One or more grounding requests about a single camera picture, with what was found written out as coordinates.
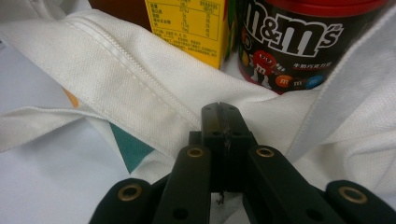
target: m&m's container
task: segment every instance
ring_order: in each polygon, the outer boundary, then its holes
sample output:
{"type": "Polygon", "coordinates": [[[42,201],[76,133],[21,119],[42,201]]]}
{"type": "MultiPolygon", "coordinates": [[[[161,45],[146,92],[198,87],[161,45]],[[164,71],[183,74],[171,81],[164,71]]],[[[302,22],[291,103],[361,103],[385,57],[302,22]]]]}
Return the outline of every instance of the m&m's container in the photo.
{"type": "Polygon", "coordinates": [[[240,71],[247,81],[278,93],[323,83],[387,2],[240,1],[240,71]]]}

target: cartoon character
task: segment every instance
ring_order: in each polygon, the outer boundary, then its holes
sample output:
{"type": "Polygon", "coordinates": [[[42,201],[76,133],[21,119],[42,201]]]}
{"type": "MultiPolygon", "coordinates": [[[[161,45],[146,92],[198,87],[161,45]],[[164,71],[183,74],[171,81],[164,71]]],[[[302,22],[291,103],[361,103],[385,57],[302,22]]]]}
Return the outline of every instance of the cartoon character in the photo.
{"type": "Polygon", "coordinates": [[[252,61],[254,68],[252,79],[261,83],[264,87],[271,89],[268,84],[268,77],[274,73],[273,69],[276,66],[275,57],[264,50],[257,50],[253,54],[252,61]]]}

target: yellow box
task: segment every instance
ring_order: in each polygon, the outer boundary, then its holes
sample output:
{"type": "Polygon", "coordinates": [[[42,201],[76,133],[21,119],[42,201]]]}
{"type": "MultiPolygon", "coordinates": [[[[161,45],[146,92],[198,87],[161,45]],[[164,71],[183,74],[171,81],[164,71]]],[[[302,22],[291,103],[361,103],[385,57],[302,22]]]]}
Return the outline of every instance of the yellow box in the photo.
{"type": "Polygon", "coordinates": [[[146,0],[151,31],[220,69],[233,51],[234,0],[146,0]]]}

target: black metal arm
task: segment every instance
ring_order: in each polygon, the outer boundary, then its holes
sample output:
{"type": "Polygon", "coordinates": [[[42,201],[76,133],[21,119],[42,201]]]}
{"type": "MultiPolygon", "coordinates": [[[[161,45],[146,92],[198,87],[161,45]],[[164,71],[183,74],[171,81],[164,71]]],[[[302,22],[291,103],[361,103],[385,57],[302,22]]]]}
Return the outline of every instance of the black metal arm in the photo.
{"type": "Polygon", "coordinates": [[[224,103],[202,109],[172,173],[153,185],[116,184],[91,224],[209,223],[211,192],[241,192],[250,223],[396,223],[396,213],[350,181],[311,186],[275,148],[257,145],[239,110],[224,103]]]}

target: red lid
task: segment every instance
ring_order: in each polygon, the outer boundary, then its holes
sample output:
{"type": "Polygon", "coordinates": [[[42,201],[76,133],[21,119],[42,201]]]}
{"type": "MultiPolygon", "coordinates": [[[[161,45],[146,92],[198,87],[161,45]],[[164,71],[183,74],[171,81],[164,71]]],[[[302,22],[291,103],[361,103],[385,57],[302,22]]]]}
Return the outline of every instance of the red lid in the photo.
{"type": "Polygon", "coordinates": [[[384,6],[388,0],[265,0],[284,10],[319,17],[364,14],[384,6]]]}

